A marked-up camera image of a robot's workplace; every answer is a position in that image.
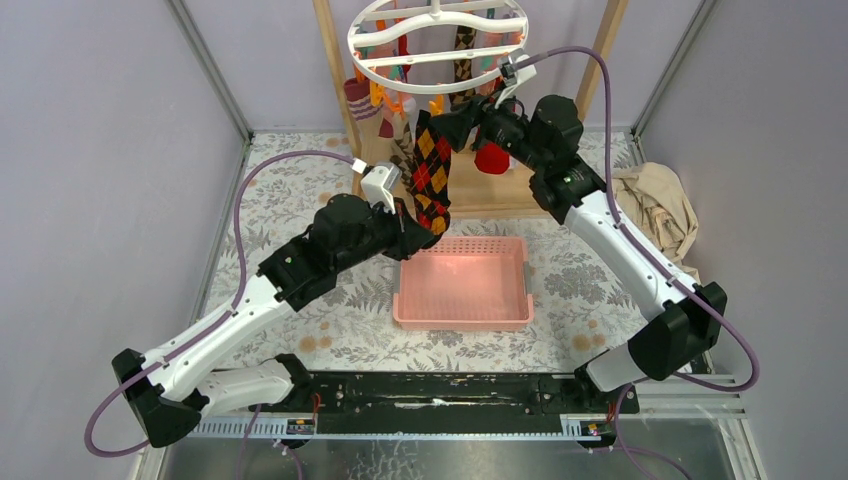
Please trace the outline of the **wooden hanger stand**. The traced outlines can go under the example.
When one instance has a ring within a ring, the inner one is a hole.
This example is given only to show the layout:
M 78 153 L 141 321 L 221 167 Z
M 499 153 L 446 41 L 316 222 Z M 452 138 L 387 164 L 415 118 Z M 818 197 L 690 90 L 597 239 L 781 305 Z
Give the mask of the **wooden hanger stand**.
M 449 20 L 444 17 L 447 11 L 465 11 L 472 14 L 486 8 L 508 6 L 520 12 L 521 8 L 515 1 L 433 1 L 429 6 L 384 9 L 383 1 L 375 1 L 363 11 L 366 21 L 378 22 L 387 18 L 397 18 L 404 21 L 418 15 L 428 16 L 434 10 L 436 19 L 433 26 L 447 25 Z M 608 1 L 605 6 L 600 25 L 597 30 L 593 49 L 603 59 L 609 56 L 614 45 L 623 16 L 627 10 L 626 1 Z M 333 81 L 339 110 L 344 122 L 349 144 L 354 155 L 365 160 L 372 160 L 373 153 L 371 138 L 360 137 L 357 121 L 347 106 L 344 93 L 344 82 L 347 79 L 345 61 L 340 48 L 340 41 L 332 14 L 330 3 L 313 1 L 315 16 L 325 48 L 330 75 Z M 534 218 L 542 215 L 540 207 L 530 200 L 527 189 L 530 170 L 517 167 L 500 175 L 490 175 L 479 172 L 472 165 L 472 151 L 465 149 L 455 155 L 449 181 L 451 212 L 459 218 Z

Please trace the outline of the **black red yellow argyle sock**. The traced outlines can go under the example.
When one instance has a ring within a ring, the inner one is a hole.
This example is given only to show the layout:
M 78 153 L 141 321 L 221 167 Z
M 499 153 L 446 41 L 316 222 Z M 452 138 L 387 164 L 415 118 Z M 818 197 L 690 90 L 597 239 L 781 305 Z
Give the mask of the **black red yellow argyle sock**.
M 449 229 L 451 221 L 448 183 L 453 150 L 431 120 L 428 111 L 419 113 L 409 192 L 417 222 L 439 238 Z

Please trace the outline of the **pink plastic basket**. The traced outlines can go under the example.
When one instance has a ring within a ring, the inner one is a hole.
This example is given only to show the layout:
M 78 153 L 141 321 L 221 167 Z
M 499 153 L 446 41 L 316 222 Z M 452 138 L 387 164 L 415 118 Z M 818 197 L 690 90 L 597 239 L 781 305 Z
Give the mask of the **pink plastic basket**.
M 535 317 L 526 241 L 444 237 L 395 271 L 393 319 L 411 331 L 518 331 Z

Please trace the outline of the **beige brown argyle sock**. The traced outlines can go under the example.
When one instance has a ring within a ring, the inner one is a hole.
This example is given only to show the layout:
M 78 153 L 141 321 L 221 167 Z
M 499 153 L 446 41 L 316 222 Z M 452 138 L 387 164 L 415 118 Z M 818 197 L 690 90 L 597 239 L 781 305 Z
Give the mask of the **beige brown argyle sock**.
M 394 115 L 392 125 L 392 162 L 401 170 L 405 179 L 410 179 L 414 170 L 414 139 L 409 123 L 400 115 Z

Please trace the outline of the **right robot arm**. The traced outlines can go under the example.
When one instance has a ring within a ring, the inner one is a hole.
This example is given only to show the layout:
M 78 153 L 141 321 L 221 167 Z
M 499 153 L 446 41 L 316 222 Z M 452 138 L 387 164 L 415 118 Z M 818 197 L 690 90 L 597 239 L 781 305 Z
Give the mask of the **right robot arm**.
M 726 293 L 669 261 L 609 198 L 606 182 L 578 153 L 583 124 L 573 100 L 547 95 L 527 116 L 475 96 L 430 123 L 453 149 L 476 133 L 477 145 L 497 146 L 529 168 L 536 203 L 600 256 L 646 319 L 626 344 L 575 371 L 579 407 L 597 412 L 623 385 L 664 380 L 717 343 L 721 325 L 710 312 L 724 309 Z

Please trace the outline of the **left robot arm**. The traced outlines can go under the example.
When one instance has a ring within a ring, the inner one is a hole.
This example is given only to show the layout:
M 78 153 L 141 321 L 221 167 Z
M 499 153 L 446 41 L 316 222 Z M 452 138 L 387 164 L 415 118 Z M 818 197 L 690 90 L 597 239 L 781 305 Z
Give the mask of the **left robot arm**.
M 123 396 L 148 443 L 171 445 L 206 417 L 255 404 L 304 407 L 311 377 L 295 355 L 238 369 L 222 369 L 221 361 L 333 290 L 342 272 L 378 255 L 408 260 L 436 241 L 402 200 L 386 207 L 347 194 L 332 197 L 304 233 L 259 264 L 229 303 L 157 348 L 126 349 L 113 358 L 117 379 L 128 386 Z

